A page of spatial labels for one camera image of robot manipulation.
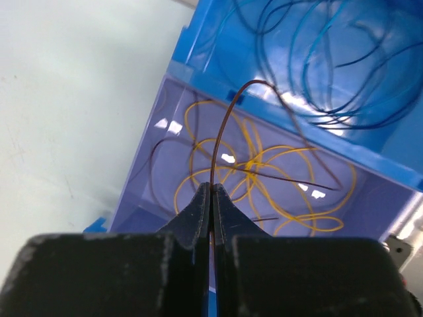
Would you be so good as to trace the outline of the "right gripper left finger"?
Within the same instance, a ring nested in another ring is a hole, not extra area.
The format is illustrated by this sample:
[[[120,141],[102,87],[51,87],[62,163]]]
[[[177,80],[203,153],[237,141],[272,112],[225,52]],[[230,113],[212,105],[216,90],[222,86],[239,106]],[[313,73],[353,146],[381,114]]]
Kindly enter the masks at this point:
[[[17,254],[2,316],[207,316],[210,186],[157,232],[42,234]]]

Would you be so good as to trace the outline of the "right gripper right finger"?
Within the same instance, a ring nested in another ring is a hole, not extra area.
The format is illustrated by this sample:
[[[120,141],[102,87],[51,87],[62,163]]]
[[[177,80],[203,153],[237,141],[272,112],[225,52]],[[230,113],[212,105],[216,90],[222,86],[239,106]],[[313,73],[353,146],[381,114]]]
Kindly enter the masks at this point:
[[[368,238],[273,237],[213,187],[218,316],[417,316],[390,255]]]

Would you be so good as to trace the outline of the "blue plastic bin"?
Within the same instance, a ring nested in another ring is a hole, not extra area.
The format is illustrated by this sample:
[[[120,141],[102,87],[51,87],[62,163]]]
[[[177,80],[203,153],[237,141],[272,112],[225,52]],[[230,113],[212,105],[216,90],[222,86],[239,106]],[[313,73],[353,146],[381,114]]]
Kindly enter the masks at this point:
[[[106,226],[107,218],[106,217],[99,217],[89,226],[87,226],[83,232],[84,233],[103,233],[108,230]]]
[[[199,1],[169,73],[422,189],[421,1]]]

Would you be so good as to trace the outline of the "purple plastic tray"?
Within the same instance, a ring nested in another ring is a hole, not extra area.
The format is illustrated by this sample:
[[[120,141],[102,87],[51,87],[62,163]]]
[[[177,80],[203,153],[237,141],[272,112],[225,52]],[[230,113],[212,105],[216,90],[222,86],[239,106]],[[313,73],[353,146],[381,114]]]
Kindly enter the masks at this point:
[[[422,194],[165,77],[122,190],[112,232],[153,232],[199,185],[221,184],[274,236],[406,238]]]

